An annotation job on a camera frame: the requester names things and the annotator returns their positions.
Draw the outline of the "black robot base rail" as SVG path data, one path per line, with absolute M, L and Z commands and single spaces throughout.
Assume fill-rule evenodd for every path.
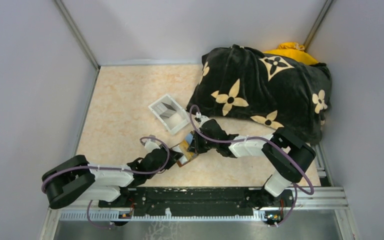
M 98 206 L 132 209 L 135 217 L 162 216 L 166 209 L 174 217 L 248 217 L 254 210 L 291 207 L 293 200 L 291 190 L 273 197 L 262 187 L 123 187 L 116 200 Z

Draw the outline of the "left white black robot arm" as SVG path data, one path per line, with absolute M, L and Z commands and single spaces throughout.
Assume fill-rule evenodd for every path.
M 61 209 L 78 201 L 104 201 L 124 207 L 129 203 L 128 188 L 135 188 L 157 172 L 168 170 L 184 155 L 178 147 L 154 149 L 126 165 L 91 164 L 76 155 L 42 176 L 42 191 L 51 209 Z

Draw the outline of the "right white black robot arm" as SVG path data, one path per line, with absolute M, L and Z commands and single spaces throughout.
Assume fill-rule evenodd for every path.
M 195 140 L 203 140 L 204 147 L 216 149 L 227 158 L 266 157 L 275 171 L 263 185 L 261 199 L 267 206 L 275 206 L 281 193 L 289 186 L 300 189 L 298 183 L 305 180 L 309 190 L 315 187 L 306 171 L 316 157 L 315 151 L 288 129 L 281 127 L 269 136 L 243 136 L 227 134 L 215 119 L 200 118 L 199 127 L 192 126 Z

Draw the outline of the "brown leather card holder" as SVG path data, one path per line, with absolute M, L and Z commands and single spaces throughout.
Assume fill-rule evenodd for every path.
M 174 152 L 174 159 L 177 165 L 181 168 L 184 165 L 188 164 L 192 160 L 194 160 L 198 154 L 194 151 L 189 151 L 189 147 L 191 144 L 188 144 L 185 140 L 183 140 L 173 146 L 171 150 Z

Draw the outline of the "white translucent plastic card box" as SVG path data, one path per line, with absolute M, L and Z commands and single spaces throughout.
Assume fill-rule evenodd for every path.
M 148 109 L 172 136 L 190 123 L 186 110 L 169 94 L 151 103 Z

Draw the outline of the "thin credit card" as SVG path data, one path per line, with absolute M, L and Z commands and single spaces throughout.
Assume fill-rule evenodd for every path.
M 194 133 L 193 133 L 193 132 L 189 132 L 189 133 L 185 136 L 184 140 L 190 145 L 191 142 L 194 140 Z

